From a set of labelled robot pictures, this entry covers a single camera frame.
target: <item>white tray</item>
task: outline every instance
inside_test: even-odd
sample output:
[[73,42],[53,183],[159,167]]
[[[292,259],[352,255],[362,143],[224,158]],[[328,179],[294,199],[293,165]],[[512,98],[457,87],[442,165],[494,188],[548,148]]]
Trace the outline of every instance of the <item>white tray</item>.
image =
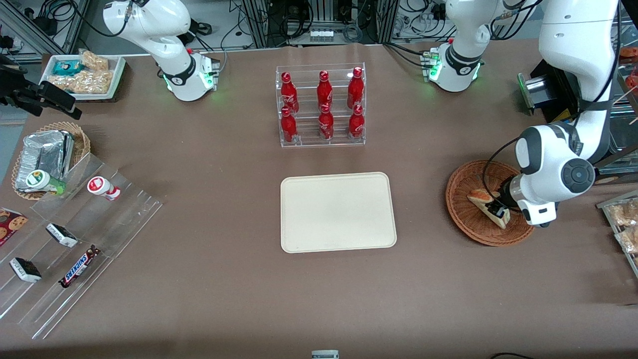
[[[71,93],[70,95],[75,97],[78,101],[87,101],[87,100],[108,100],[115,96],[115,91],[117,90],[117,86],[122,78],[122,73],[124,72],[124,66],[126,65],[126,60],[122,56],[119,55],[100,55],[100,57],[104,57],[108,60],[108,69],[113,71],[113,79],[111,80],[111,85],[108,87],[107,93],[102,94],[90,94],[90,93]],[[53,55],[48,60],[47,67],[44,69],[44,73],[42,73],[42,77],[40,78],[40,82],[46,81],[53,73],[53,69],[57,62],[59,61],[71,61],[71,60],[79,60],[80,55]]]
[[281,182],[281,248],[288,253],[389,248],[397,234],[382,172]]

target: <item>cookie package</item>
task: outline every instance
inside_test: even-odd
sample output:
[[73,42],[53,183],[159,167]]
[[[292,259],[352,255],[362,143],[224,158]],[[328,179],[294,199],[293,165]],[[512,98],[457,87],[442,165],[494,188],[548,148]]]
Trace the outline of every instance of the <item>cookie package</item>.
[[606,207],[613,224],[625,227],[638,225],[638,201],[631,199],[624,203],[610,204]]
[[22,213],[0,207],[0,246],[28,221]]
[[638,227],[628,227],[615,237],[625,253],[638,254]]

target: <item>red bottle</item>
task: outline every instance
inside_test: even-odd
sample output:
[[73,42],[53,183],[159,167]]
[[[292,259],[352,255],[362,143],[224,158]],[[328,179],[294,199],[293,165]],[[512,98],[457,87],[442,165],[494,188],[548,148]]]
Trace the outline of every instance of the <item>red bottle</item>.
[[329,103],[322,103],[321,114],[319,115],[319,137],[324,140],[332,139],[334,135],[334,117],[330,113],[332,106]]
[[363,118],[363,107],[359,104],[355,105],[353,114],[350,116],[350,124],[348,125],[348,137],[352,141],[359,141],[363,137],[363,129],[366,120]]
[[332,105],[332,85],[328,80],[328,71],[319,72],[319,86],[317,86],[317,100],[321,107],[324,103]]
[[297,88],[290,80],[290,72],[281,74],[281,99],[283,105],[289,107],[294,113],[299,112],[299,100],[297,99]]
[[297,134],[297,122],[290,114],[290,109],[284,107],[281,109],[281,129],[283,131],[283,139],[288,143],[295,143],[299,140]]
[[348,108],[351,109],[354,105],[361,103],[363,99],[363,88],[364,83],[361,75],[363,74],[363,69],[361,67],[355,67],[352,70],[352,79],[350,79],[350,83],[348,84]]

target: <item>table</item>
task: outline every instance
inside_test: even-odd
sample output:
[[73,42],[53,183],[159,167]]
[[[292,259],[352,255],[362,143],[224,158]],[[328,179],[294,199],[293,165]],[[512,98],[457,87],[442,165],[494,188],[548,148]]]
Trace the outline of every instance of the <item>table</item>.
[[[382,46],[233,52],[218,91],[192,103],[166,90],[150,57],[127,58],[122,99],[82,104],[79,124],[98,157],[165,205],[49,338],[0,322],[3,357],[635,357],[638,320],[625,305],[638,302],[637,282],[594,207],[631,186],[561,204],[548,229],[508,248],[469,240],[445,209],[455,168],[543,123],[525,114],[516,82],[540,61],[537,47],[490,44],[463,93],[424,84]],[[367,144],[280,148],[275,67],[359,61]],[[45,110],[24,134],[68,120]],[[499,159],[513,163],[512,151]],[[283,252],[284,178],[369,171],[390,178],[394,247]],[[35,216],[10,183],[3,206]]]

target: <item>chocolate bar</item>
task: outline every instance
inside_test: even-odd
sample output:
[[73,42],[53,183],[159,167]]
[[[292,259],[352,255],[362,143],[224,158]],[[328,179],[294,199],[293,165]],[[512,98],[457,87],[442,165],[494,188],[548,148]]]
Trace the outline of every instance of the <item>chocolate bar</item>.
[[77,238],[61,225],[47,224],[47,232],[61,245],[72,247],[78,243]]
[[91,248],[87,249],[87,251],[82,254],[82,257],[78,259],[64,278],[58,281],[58,283],[62,285],[62,288],[69,288],[71,283],[73,283],[73,281],[82,274],[82,272],[90,265],[91,262],[93,262],[93,259],[100,254],[100,252],[101,251],[94,245],[91,245]]
[[42,275],[35,267],[33,262],[29,262],[23,258],[13,258],[9,264],[11,264],[11,269],[15,272],[18,278],[24,280],[25,282],[35,283],[42,279]]

